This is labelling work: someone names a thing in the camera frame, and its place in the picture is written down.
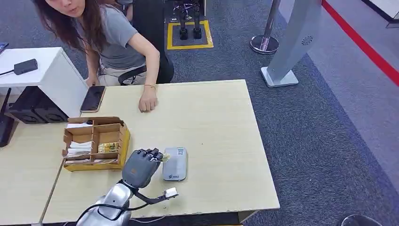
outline cardboard box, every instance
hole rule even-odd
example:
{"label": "cardboard box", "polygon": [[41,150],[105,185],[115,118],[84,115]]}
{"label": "cardboard box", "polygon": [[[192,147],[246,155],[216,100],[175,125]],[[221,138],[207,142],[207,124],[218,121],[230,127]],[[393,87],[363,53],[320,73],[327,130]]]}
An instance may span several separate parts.
{"label": "cardboard box", "polygon": [[[85,123],[92,121],[93,126],[80,128],[66,128],[64,142],[66,148],[62,150],[64,168],[76,170],[115,170],[125,165],[129,148],[130,132],[126,124],[118,117],[82,117],[69,118],[69,123]],[[66,157],[71,142],[91,142],[90,153],[77,157]],[[113,153],[98,153],[98,145],[102,143],[118,142],[118,151]],[[67,163],[67,161],[84,161]]]}

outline robotic arm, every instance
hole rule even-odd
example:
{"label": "robotic arm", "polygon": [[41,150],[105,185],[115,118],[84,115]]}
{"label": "robotic arm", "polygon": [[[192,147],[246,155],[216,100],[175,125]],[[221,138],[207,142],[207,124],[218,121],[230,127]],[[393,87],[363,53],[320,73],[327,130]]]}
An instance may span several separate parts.
{"label": "robotic arm", "polygon": [[[138,192],[146,187],[155,171],[160,166],[163,154],[158,149],[135,150],[122,170],[120,180],[107,195],[102,196],[95,205],[86,209],[77,221],[77,226],[126,226],[131,217],[131,211],[147,205],[156,204],[178,196],[176,188],[164,191],[158,198],[151,199]],[[129,200],[136,196],[146,204],[129,208]]]}

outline red floor line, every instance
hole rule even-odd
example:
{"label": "red floor line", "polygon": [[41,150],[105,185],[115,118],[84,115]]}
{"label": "red floor line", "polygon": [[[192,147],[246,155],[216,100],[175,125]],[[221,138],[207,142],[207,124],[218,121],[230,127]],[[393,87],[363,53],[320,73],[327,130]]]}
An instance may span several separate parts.
{"label": "red floor line", "polygon": [[397,86],[399,86],[399,72],[392,67],[381,55],[377,53],[326,1],[322,6],[338,23],[342,30],[358,45],[358,47],[379,67]]}

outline black wire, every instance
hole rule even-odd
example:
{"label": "black wire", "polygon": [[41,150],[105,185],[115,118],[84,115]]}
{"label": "black wire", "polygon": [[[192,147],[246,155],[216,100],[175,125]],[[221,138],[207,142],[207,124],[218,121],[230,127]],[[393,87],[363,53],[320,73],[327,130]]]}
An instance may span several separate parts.
{"label": "black wire", "polygon": [[0,75],[4,75],[4,74],[8,74],[8,73],[11,73],[11,72],[13,72],[14,70],[11,70],[11,71],[8,71],[8,72],[4,72],[4,73],[1,73]]}
{"label": "black wire", "polygon": [[85,211],[83,211],[83,213],[80,215],[80,217],[78,218],[78,220],[76,221],[76,223],[78,223],[79,220],[80,220],[89,210],[91,210],[92,208],[101,207],[101,206],[110,207],[110,208],[114,208],[114,209],[121,210],[121,212],[119,213],[119,215],[118,215],[115,219],[113,219],[113,220],[116,220],[116,219],[118,219],[118,217],[120,216],[120,214],[121,214],[123,211],[135,211],[135,210],[139,210],[139,209],[141,209],[141,208],[144,208],[144,207],[148,206],[148,204],[146,203],[146,204],[144,204],[144,205],[142,205],[142,206],[134,207],[134,208],[126,208],[126,207],[114,206],[114,205],[109,205],[109,204],[95,204],[95,205],[92,205],[92,206],[90,206],[89,208],[87,208]]}

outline smartphone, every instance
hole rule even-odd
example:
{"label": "smartphone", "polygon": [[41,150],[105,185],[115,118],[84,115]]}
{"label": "smartphone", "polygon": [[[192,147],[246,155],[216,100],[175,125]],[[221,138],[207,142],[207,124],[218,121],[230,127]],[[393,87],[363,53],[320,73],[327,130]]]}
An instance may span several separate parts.
{"label": "smartphone", "polygon": [[0,54],[7,48],[7,42],[0,42]]}
{"label": "smartphone", "polygon": [[105,93],[105,86],[92,86],[88,88],[85,99],[83,100],[80,112],[92,113],[100,110],[101,101]]}

